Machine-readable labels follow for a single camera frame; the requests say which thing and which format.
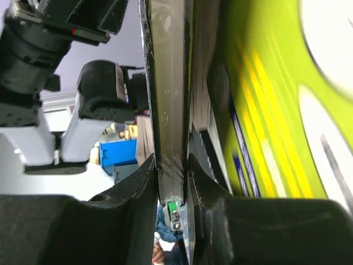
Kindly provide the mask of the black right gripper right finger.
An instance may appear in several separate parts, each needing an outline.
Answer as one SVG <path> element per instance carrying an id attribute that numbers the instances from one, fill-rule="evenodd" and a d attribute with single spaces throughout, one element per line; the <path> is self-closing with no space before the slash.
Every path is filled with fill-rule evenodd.
<path id="1" fill-rule="evenodd" d="M 351 264 L 352 218 L 324 199 L 236 197 L 188 159 L 192 264 Z"/>

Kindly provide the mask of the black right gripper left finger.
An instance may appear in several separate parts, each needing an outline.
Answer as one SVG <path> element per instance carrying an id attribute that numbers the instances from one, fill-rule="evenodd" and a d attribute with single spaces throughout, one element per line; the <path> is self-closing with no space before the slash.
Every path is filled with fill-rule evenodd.
<path id="1" fill-rule="evenodd" d="M 2 264 L 151 264 L 157 171 L 149 157 L 89 201 L 1 196 Z"/>

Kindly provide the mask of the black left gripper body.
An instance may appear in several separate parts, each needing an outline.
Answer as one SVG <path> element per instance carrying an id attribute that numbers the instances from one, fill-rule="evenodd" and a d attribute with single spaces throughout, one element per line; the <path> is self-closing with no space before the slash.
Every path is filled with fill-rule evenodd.
<path id="1" fill-rule="evenodd" d="M 55 71 L 77 41 L 106 44 L 122 26 L 127 1 L 11 1 L 1 32 L 1 92 L 59 91 Z"/>

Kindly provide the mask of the black Maugham book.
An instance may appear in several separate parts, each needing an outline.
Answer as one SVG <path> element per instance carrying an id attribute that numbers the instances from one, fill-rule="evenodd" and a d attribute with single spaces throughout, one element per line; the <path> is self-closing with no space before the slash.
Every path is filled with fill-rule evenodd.
<path id="1" fill-rule="evenodd" d="M 139 1 L 154 156 L 162 204 L 186 201 L 193 1 Z"/>

